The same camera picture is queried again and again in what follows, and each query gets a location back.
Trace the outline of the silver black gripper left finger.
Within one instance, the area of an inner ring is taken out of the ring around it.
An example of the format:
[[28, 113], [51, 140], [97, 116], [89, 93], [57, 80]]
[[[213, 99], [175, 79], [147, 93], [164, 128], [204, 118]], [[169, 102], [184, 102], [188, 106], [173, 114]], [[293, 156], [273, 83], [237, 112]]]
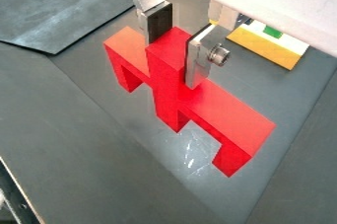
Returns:
[[133, 0], [145, 42], [155, 42], [172, 28], [172, 3], [167, 0]]

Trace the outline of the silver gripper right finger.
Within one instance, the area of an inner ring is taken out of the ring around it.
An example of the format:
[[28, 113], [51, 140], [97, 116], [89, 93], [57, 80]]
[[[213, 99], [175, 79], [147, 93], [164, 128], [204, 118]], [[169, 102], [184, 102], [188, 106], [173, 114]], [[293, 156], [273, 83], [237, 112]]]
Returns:
[[212, 0], [206, 26], [188, 39], [185, 46], [185, 85], [194, 89], [208, 77], [210, 65], [222, 66], [230, 51], [224, 47], [226, 36], [246, 21], [246, 16]]

